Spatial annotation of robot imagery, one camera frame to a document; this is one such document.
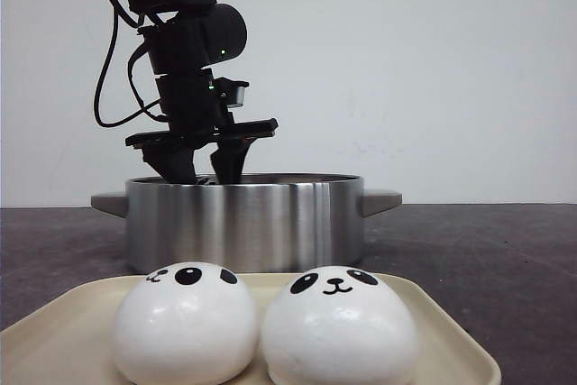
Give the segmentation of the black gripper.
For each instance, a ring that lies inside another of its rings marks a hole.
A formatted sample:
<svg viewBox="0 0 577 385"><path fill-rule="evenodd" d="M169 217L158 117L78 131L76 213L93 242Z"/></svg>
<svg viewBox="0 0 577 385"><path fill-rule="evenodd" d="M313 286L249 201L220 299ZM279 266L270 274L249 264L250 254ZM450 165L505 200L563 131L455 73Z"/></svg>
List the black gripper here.
<svg viewBox="0 0 577 385"><path fill-rule="evenodd" d="M192 75L166 74L156 79L160 108L169 129L137 133L125 144L142 148L143 160L167 183L195 185L194 151L182 146L153 145L168 142L199 149L218 142L210 156L218 182L239 184L243 164L255 138L271 137L278 127L276 119L236 123L233 114L217 96L210 69Z"/></svg>

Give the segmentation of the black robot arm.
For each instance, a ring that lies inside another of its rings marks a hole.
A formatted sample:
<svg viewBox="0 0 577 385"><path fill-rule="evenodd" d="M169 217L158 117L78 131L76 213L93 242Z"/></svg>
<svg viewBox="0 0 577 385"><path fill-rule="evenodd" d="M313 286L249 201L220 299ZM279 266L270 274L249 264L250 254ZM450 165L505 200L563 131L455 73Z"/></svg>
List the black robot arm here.
<svg viewBox="0 0 577 385"><path fill-rule="evenodd" d="M163 132L137 133L125 143L173 184L197 184L195 150L217 145L211 164L221 184L241 180L245 156L258 138L271 137L275 119L237 123L232 109L243 105L245 81L214 78L211 65L239 56L247 42L240 13L217 0L109 0L114 19L143 37L127 68L143 55L156 76L160 107L137 101L139 113L168 125Z"/></svg>

